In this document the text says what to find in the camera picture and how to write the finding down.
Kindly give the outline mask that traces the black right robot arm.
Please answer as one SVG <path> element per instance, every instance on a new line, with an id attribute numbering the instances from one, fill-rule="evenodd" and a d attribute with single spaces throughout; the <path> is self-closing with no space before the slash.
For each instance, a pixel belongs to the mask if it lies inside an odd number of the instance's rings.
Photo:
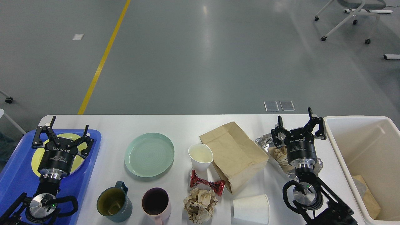
<path id="1" fill-rule="evenodd" d="M 281 116 L 271 130 L 273 144 L 285 146 L 287 160 L 295 168 L 298 181 L 287 182 L 282 189 L 284 202 L 300 214 L 307 225 L 356 225 L 354 211 L 317 175 L 318 162 L 314 140 L 326 139 L 325 122 L 308 108 L 309 121 L 304 127 L 287 130 Z"/>

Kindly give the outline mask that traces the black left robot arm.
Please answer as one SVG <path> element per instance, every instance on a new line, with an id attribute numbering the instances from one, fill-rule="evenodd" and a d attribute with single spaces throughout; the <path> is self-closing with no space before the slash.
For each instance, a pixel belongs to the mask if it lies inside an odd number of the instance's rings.
<path id="1" fill-rule="evenodd" d="M 93 146 L 94 139 L 88 135 L 89 126 L 76 140 L 58 137 L 53 131 L 54 116 L 49 125 L 38 126 L 32 148 L 44 148 L 37 171 L 39 185 L 32 197 L 23 192 L 1 216 L 2 225 L 25 225 L 21 213 L 25 211 L 27 224 L 48 222 L 53 225 L 57 218 L 73 215 L 78 211 L 75 196 L 57 197 L 61 180 L 70 175 L 76 156 L 85 159 Z"/>

